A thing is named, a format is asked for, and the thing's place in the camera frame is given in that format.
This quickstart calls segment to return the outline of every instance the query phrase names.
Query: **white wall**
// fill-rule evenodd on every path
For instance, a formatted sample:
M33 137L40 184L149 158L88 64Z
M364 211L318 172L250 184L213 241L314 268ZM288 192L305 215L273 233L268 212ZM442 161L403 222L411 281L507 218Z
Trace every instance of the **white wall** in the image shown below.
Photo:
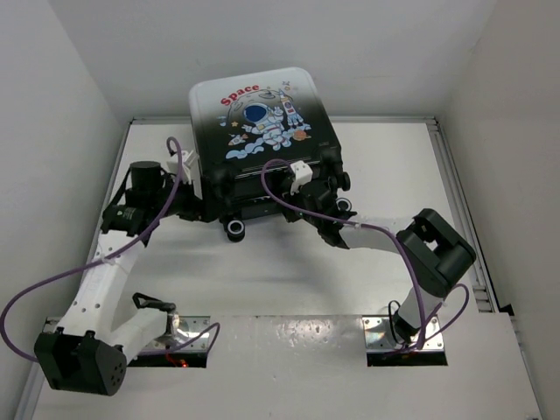
M500 0L444 118L491 276L514 307L549 419L560 418L558 17L557 0Z
M494 0L50 0L120 118L184 115L199 81L299 66L331 114L434 114Z
M83 263L123 128L47 1L0 6L0 306ZM37 290L8 318L32 352L76 278ZM13 418L30 363L0 345L0 418Z

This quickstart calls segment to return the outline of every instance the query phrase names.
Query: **white tabletop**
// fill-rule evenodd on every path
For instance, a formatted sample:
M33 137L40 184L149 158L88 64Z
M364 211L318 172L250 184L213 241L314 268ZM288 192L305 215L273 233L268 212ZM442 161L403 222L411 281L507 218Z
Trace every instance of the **white tabletop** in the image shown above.
M431 207L452 222L425 123L334 128L354 210L403 217ZM116 183L133 161L166 160L168 136L193 147L188 123L133 124ZM409 289L398 255L331 248L303 221L250 221L245 239L230 243L218 223L165 220L129 277L115 322L133 312L136 291L175 302L184 315L209 315L222 335L208 368L130 368L112 398L45 385L34 418L470 420L537 412L508 318L478 314L474 299L444 334L450 366L367 367L359 315L386 313ZM458 292L441 319L461 302ZM307 332L316 326L317 337Z

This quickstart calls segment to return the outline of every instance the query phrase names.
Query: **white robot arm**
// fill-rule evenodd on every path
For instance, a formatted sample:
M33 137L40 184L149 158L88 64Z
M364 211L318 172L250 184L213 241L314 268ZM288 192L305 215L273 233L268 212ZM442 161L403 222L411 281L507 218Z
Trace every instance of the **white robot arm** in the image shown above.
M120 231L100 234L95 258L103 258L112 250L122 248L131 239L126 232ZM139 242L122 255L89 269L75 300L57 328L66 335L83 337L91 334L112 347L120 347L127 364L151 340L165 334L167 313L151 308L138 310L132 319L111 331L124 284L145 248Z
M335 189L313 180L307 164L300 161L290 168L294 179L290 194L284 195L292 206L284 210L287 221L306 220L335 247L406 254L416 288L410 290L393 320L396 334L410 343L422 326L418 302L424 315L433 313L474 264L474 249L435 210L424 209L409 218L363 218L352 211L350 201L337 198Z
M192 155L179 152L171 162L177 175L157 162L132 164L103 212L94 255L98 263L86 271L56 331L42 332L35 342L51 388L112 396L142 349L155 338L174 334L175 305L138 293L133 296L136 315L115 330L112 325L129 273L159 220L174 214L191 221L199 218L200 200L189 173ZM129 175L131 188L126 187ZM124 204L118 204L122 197Z

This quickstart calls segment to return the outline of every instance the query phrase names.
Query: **rocket illustration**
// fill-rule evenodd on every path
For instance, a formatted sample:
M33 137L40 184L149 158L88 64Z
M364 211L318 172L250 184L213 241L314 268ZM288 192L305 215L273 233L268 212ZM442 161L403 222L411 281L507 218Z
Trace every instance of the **rocket illustration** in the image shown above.
M290 127L296 127L300 123L304 122L304 119L301 117L300 114L294 108L294 104L291 103L291 100L282 89L278 89L280 93L280 102L282 103L284 111L286 111L286 115L288 116L288 125Z
M228 146L235 146L236 144L240 144L240 143L245 143L245 139L247 138L247 135L244 134L242 136L240 135L234 135L234 134L230 134L230 136L232 137L231 141L227 144Z

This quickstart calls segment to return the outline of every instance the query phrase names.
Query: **cable tie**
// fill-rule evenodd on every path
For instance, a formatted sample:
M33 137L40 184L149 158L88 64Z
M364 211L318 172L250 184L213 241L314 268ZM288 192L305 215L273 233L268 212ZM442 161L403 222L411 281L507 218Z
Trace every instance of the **cable tie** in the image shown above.
M104 264L108 264L108 265L115 265L116 264L115 258L107 258L105 256L105 254L103 254L103 253L101 253L101 256L99 257L99 259Z

